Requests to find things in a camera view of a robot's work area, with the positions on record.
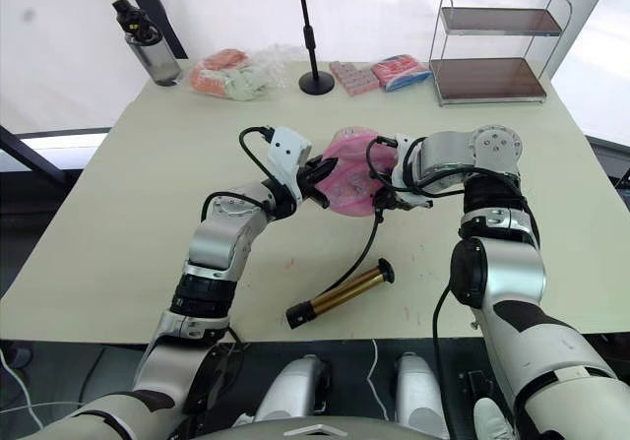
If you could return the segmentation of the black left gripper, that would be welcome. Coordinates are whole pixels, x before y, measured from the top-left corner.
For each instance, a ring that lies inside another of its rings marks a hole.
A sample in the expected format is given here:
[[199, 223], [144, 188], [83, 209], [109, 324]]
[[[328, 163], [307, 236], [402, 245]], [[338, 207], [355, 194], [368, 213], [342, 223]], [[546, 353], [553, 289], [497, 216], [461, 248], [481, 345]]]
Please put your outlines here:
[[316, 156], [299, 168], [296, 180], [303, 201], [311, 200], [324, 210], [330, 207], [328, 197], [316, 188], [316, 184], [334, 171], [338, 160], [337, 157]]

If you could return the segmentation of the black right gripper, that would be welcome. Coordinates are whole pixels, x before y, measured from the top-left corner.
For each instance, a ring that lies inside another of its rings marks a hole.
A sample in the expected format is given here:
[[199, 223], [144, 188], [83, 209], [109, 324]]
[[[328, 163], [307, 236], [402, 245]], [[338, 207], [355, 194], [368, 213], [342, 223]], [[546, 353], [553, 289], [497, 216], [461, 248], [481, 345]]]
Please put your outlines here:
[[381, 188], [374, 194], [373, 203], [382, 203], [375, 205], [376, 214], [384, 214], [392, 210], [409, 211], [411, 209], [411, 204], [400, 199], [396, 193], [386, 188]]

